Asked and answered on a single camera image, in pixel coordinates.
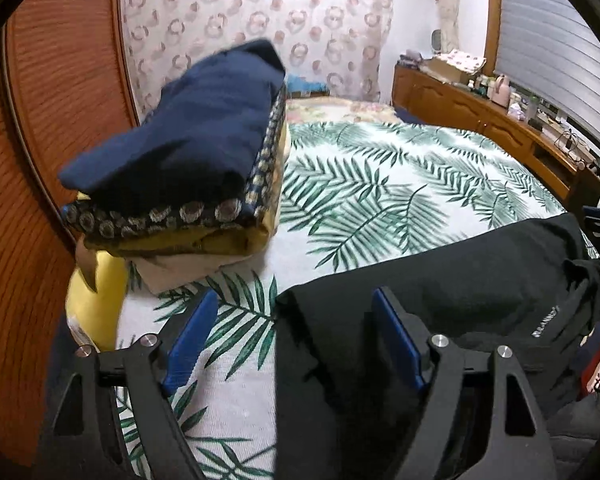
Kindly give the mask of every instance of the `folded black garment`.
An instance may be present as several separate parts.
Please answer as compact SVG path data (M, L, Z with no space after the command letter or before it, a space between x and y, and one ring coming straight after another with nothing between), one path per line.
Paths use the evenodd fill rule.
M76 157L60 182L124 216L237 198L284 78L267 40L213 54L165 85L150 121Z
M368 317L380 286L462 348L509 345L545 416L576 399L570 359L600 318L600 262L571 214L518 222L278 297L280 478L380 478L417 416L414 393L375 350Z

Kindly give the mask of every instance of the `bed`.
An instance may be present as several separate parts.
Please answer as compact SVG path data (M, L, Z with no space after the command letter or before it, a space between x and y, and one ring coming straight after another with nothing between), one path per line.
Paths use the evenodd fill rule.
M408 124L387 105L338 98L290 100L286 119L292 149L280 225L265 251L157 295L133 265L123 273L119 348L158 332L200 286L221 299L192 377L171 399L208 478L273 476L273 307L280 292L564 212L535 177L480 134ZM150 478L133 406L122 388L117 398L132 464Z

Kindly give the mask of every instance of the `window blind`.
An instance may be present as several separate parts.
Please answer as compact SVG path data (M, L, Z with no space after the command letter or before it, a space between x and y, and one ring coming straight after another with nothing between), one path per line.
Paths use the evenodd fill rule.
M496 72L561 108L600 145L600 42L568 0L502 0Z

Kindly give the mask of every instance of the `folded navy blue garment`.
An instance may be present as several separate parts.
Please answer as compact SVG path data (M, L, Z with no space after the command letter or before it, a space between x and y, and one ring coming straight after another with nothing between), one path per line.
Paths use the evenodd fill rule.
M123 215L237 198L284 78L267 40L202 59L164 86L150 121L74 158L60 182Z

